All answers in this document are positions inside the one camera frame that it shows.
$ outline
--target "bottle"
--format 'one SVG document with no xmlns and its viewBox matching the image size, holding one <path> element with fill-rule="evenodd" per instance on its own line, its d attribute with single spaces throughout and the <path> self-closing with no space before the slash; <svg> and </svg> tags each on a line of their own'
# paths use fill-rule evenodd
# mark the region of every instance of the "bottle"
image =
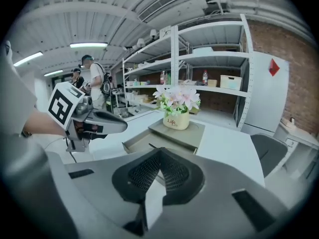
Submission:
<svg viewBox="0 0 319 239">
<path fill-rule="evenodd" d="M 207 74 L 207 70 L 205 70 L 203 73 L 203 84 L 207 86 L 207 82 L 208 82 L 208 74 Z"/>
<path fill-rule="evenodd" d="M 167 76 L 167 85 L 170 85 L 170 74 Z"/>
<path fill-rule="evenodd" d="M 160 83 L 163 85 L 165 81 L 165 71 L 162 71 L 160 74 Z"/>
<path fill-rule="evenodd" d="M 168 84 L 168 73 L 165 73 L 165 76 L 164 76 L 164 84 L 165 84 L 165 85 Z"/>
</svg>

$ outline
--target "backpack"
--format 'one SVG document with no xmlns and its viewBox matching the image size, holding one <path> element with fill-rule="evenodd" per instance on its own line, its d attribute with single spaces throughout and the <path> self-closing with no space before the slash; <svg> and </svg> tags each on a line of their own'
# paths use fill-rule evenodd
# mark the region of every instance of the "backpack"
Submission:
<svg viewBox="0 0 319 239">
<path fill-rule="evenodd" d="M 107 72 L 104 72 L 103 67 L 99 64 L 94 62 L 94 64 L 97 64 L 102 71 L 102 75 L 103 75 L 103 79 L 102 79 L 102 85 L 100 87 L 100 90 L 102 91 L 102 93 L 105 94 L 110 94 L 111 93 L 111 85 L 110 85 L 110 81 L 109 81 L 109 74 Z"/>
</svg>

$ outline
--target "pink flower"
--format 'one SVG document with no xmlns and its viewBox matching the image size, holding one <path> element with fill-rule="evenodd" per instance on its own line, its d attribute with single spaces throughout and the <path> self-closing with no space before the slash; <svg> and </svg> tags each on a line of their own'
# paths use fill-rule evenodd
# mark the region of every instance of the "pink flower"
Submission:
<svg viewBox="0 0 319 239">
<path fill-rule="evenodd" d="M 156 89 L 157 91 L 153 93 L 153 96 L 155 96 L 155 98 L 158 98 L 165 92 L 165 85 L 157 85 Z"/>
<path fill-rule="evenodd" d="M 176 102 L 180 102 L 183 98 L 183 89 L 181 89 L 179 86 L 176 86 L 172 89 L 169 89 L 168 90 L 169 93 L 170 93 L 170 96 L 173 97 L 173 99 L 176 101 Z"/>
<path fill-rule="evenodd" d="M 179 102 L 181 105 L 185 103 L 186 107 L 190 110 L 192 107 L 198 109 L 196 102 L 199 101 L 199 94 L 196 94 L 194 89 L 185 89 L 182 93 L 182 99 Z"/>
<path fill-rule="evenodd" d="M 176 102 L 176 96 L 175 96 L 174 93 L 169 93 L 169 92 L 166 91 L 166 92 L 164 93 L 164 96 L 165 96 L 165 98 L 168 99 L 168 102 L 167 102 L 167 106 L 168 106 L 168 107 L 171 107 L 171 105 L 172 105 L 174 102 Z"/>
</svg>

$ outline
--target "brick wall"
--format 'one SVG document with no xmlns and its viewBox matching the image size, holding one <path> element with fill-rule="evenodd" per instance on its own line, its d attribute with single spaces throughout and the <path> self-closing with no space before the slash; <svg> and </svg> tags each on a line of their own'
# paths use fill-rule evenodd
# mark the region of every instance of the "brick wall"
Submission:
<svg viewBox="0 0 319 239">
<path fill-rule="evenodd" d="M 319 132 L 318 52 L 300 37 L 274 25 L 249 20 L 254 50 L 289 61 L 290 77 L 283 116 L 294 117 L 296 126 Z"/>
</svg>

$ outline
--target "gray chair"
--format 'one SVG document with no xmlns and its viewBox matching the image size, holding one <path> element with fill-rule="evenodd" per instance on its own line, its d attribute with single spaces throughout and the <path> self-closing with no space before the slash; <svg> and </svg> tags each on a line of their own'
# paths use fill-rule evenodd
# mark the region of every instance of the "gray chair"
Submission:
<svg viewBox="0 0 319 239">
<path fill-rule="evenodd" d="M 284 142 L 264 133 L 250 137 L 258 153 L 264 177 L 266 177 L 285 157 L 288 147 Z"/>
</svg>

